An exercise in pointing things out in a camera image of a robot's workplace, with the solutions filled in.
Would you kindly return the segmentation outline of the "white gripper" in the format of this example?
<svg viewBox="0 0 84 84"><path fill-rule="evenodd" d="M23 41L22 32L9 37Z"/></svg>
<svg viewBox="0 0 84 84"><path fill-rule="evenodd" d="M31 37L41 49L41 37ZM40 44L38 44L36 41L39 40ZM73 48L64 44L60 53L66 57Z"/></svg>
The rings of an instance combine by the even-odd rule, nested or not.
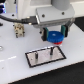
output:
<svg viewBox="0 0 84 84"><path fill-rule="evenodd" d="M36 9L37 27L61 26L61 33L68 36L69 27L66 26L68 22L76 17L84 15L84 4L55 4L47 7L39 7ZM42 40L47 41L49 34L48 28L43 28Z"/></svg>

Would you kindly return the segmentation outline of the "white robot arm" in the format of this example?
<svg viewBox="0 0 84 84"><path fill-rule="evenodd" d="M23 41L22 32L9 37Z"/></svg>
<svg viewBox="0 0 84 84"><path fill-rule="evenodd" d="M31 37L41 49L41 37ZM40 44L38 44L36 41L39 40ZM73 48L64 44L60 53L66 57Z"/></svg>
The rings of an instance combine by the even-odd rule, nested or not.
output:
<svg viewBox="0 0 84 84"><path fill-rule="evenodd" d="M60 42L74 19L84 16L84 0L16 0L18 22L42 28L42 39Z"/></svg>

